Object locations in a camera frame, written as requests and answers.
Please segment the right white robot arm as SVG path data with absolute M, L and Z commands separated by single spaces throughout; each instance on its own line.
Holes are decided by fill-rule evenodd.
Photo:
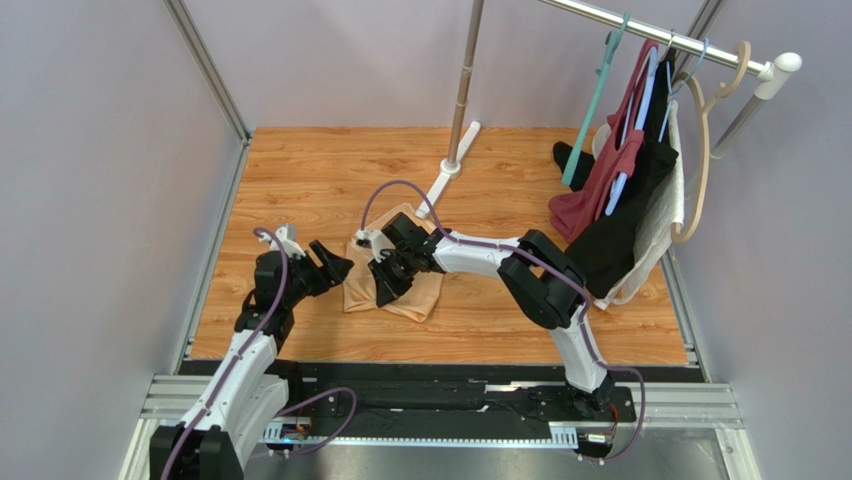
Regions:
M 614 381 L 582 326 L 585 276 L 543 232 L 491 239 L 435 228 L 428 232 L 398 213 L 379 230 L 362 230 L 356 243 L 372 253 L 368 264 L 383 307 L 401 299 L 416 275 L 469 273 L 499 279 L 521 312 L 549 331 L 564 363 L 566 383 L 588 407 L 610 402 Z

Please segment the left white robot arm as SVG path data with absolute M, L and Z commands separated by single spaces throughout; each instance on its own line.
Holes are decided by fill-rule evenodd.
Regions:
M 257 257 L 228 353 L 193 406 L 149 443 L 153 479 L 241 479 L 255 445 L 289 401 L 290 382 L 268 373 L 294 325 L 294 309 L 346 280 L 353 261 L 313 241 L 304 252 L 273 240 Z

